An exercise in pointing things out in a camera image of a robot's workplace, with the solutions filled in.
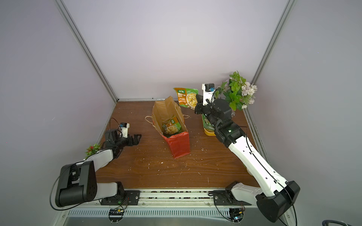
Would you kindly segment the green yellow condiment packet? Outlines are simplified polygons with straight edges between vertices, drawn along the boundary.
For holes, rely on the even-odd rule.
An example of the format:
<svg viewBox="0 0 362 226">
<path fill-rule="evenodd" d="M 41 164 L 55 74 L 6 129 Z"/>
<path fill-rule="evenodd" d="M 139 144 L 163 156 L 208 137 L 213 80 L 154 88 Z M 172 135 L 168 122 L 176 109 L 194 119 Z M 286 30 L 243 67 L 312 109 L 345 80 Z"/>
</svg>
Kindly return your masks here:
<svg viewBox="0 0 362 226">
<path fill-rule="evenodd" d="M 182 131 L 182 126 L 176 116 L 162 124 L 162 132 L 165 136 L 173 136 Z"/>
</svg>

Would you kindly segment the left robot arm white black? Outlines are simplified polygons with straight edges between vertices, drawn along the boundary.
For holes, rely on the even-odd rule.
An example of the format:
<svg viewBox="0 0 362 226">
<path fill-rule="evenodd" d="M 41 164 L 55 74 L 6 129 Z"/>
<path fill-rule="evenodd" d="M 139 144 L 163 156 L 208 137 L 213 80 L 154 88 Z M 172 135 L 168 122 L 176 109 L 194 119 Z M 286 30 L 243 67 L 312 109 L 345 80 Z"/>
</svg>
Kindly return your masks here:
<svg viewBox="0 0 362 226">
<path fill-rule="evenodd" d="M 141 134 L 128 135 L 128 129 L 110 130 L 105 141 L 94 154 L 85 160 L 65 165 L 55 181 L 55 198 L 50 195 L 50 204 L 59 208 L 73 208 L 85 202 L 102 200 L 105 204 L 120 205 L 126 200 L 121 182 L 101 183 L 96 172 L 117 159 L 125 147 L 139 144 Z"/>
</svg>

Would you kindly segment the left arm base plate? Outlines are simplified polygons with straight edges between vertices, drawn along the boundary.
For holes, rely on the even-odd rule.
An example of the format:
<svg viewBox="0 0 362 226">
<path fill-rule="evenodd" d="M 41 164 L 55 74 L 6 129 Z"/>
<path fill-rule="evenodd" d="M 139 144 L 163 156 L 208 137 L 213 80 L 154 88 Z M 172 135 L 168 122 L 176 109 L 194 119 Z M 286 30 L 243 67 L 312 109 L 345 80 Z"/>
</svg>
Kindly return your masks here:
<svg viewBox="0 0 362 226">
<path fill-rule="evenodd" d="M 140 190 L 125 190 L 123 195 L 115 195 L 101 199 L 101 205 L 138 205 Z"/>
</svg>

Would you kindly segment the red paper bag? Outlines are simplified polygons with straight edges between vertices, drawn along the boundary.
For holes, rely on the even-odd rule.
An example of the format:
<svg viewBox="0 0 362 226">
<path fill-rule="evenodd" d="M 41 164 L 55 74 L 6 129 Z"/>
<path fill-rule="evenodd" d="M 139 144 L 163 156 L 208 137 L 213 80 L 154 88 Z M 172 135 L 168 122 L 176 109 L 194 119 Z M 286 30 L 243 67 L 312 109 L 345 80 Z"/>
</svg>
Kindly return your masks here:
<svg viewBox="0 0 362 226">
<path fill-rule="evenodd" d="M 151 116 L 145 117 L 145 120 L 151 123 L 164 138 L 175 159 L 190 154 L 189 132 L 184 122 L 185 117 L 171 96 L 156 101 Z"/>
</svg>

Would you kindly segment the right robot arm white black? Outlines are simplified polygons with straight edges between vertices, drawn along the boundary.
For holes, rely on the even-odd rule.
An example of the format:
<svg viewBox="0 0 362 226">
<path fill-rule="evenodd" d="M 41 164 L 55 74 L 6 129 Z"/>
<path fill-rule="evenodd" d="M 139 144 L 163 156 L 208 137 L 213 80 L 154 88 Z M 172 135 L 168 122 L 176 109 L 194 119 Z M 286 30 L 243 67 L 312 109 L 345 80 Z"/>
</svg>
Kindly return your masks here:
<svg viewBox="0 0 362 226">
<path fill-rule="evenodd" d="M 213 101 L 197 95 L 195 113 L 202 115 L 214 127 L 216 138 L 234 153 L 256 179 L 259 186 L 246 186 L 241 182 L 228 187 L 237 201 L 258 207 L 260 212 L 275 223 L 292 208 L 300 192 L 295 181 L 287 181 L 251 145 L 246 132 L 232 120 L 232 109 L 224 99 Z"/>
</svg>

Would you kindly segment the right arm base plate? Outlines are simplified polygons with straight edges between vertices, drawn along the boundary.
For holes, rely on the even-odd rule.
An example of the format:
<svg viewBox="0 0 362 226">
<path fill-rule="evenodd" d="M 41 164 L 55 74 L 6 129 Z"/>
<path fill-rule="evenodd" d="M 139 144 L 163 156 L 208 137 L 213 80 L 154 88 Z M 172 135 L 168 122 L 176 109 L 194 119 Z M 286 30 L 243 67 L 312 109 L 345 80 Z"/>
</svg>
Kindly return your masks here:
<svg viewBox="0 0 362 226">
<path fill-rule="evenodd" d="M 225 190 L 214 190 L 208 193 L 213 198 L 214 204 L 217 206 L 251 206 L 248 202 L 237 201 Z"/>
</svg>

